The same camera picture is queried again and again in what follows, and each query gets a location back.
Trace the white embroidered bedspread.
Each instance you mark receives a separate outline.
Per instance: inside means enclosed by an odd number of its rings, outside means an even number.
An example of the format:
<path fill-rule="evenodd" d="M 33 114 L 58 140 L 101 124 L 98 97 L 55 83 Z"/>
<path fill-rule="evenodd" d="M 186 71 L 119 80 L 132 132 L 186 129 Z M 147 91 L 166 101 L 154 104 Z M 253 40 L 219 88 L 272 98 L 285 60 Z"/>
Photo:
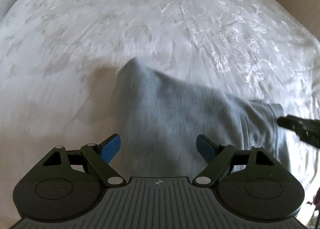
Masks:
<path fill-rule="evenodd" d="M 319 118 L 319 41 L 275 0 L 17 0 L 1 21 L 1 228 L 19 219 L 16 183 L 51 148 L 118 133 L 117 76 L 132 59 Z M 319 151 L 284 132 L 310 201 Z"/>

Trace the grey sweatpants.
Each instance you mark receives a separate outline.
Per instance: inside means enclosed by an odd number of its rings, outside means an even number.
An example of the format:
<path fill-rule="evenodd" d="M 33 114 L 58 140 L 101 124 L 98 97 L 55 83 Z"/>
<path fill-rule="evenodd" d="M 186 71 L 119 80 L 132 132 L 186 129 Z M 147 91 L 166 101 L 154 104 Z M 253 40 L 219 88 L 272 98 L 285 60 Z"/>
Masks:
<path fill-rule="evenodd" d="M 200 134 L 240 150 L 260 145 L 290 167 L 279 104 L 188 84 L 137 59 L 119 71 L 114 104 L 121 149 L 112 163 L 125 178 L 195 177 L 206 167 L 196 149 Z"/>

